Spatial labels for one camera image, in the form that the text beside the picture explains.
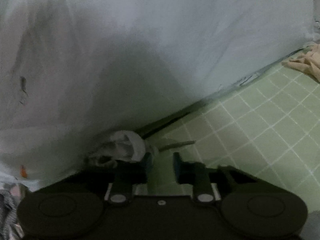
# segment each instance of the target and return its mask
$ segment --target grid pattern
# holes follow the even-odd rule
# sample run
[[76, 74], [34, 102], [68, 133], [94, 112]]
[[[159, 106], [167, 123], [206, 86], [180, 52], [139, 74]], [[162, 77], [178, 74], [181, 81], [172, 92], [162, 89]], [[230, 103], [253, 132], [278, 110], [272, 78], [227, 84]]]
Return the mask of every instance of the grid pattern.
[[274, 65], [259, 79], [189, 114], [150, 138], [160, 147], [196, 140], [155, 159], [149, 194], [190, 194], [178, 185], [172, 153], [208, 167], [232, 165], [299, 195], [320, 210], [320, 85]]

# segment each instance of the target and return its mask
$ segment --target orange mark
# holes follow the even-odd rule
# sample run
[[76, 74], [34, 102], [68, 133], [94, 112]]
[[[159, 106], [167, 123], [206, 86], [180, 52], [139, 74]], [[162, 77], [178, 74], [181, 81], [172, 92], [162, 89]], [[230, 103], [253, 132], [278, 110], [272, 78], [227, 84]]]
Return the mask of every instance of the orange mark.
[[20, 167], [20, 175], [21, 175], [21, 177], [23, 177], [25, 179], [28, 177], [26, 168], [23, 165], [21, 165], [21, 167]]

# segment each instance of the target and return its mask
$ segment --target beige cloth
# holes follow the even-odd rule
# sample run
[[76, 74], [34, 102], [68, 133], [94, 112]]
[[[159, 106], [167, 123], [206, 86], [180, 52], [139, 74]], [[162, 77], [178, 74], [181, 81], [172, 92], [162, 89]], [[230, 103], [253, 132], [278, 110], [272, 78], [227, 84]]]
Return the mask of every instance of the beige cloth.
[[320, 82], [320, 44], [313, 45], [311, 51], [306, 54], [303, 53], [295, 59], [282, 62], [282, 65], [314, 76]]

